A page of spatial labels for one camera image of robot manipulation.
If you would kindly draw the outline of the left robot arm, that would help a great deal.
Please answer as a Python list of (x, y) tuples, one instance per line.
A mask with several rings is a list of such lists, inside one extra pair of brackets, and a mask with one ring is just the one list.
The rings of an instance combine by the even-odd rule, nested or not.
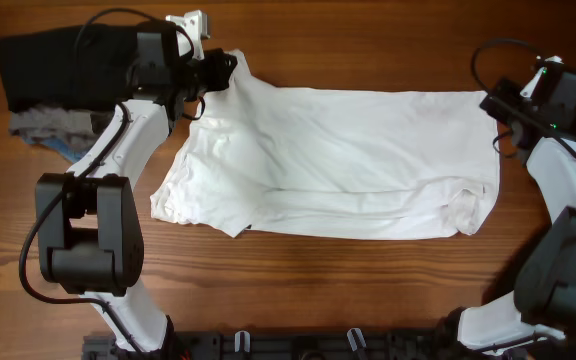
[(140, 279), (144, 240), (133, 188), (188, 102), (228, 88), (237, 65), (205, 51), (205, 13), (193, 11), (136, 27), (136, 59), (101, 137), (64, 173), (35, 188), (37, 218), (24, 241), (19, 279), (37, 300), (90, 304), (113, 334), (85, 341), (85, 359), (188, 359), (188, 347)]

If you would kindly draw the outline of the white t-shirt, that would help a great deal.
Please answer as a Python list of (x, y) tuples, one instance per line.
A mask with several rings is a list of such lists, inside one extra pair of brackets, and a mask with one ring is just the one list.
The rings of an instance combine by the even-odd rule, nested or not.
[(231, 237), (474, 234), (500, 186), (483, 97), (276, 87), (240, 60), (229, 87), (206, 96), (151, 214)]

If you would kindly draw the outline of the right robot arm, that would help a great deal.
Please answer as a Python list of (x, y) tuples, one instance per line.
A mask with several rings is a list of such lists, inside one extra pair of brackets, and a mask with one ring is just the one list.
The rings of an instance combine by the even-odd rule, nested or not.
[(576, 70), (553, 56), (524, 87), (502, 79), (481, 103), (508, 127), (552, 225), (520, 265), (509, 293), (457, 309), (428, 342), (430, 359), (520, 359), (530, 346), (576, 332)]

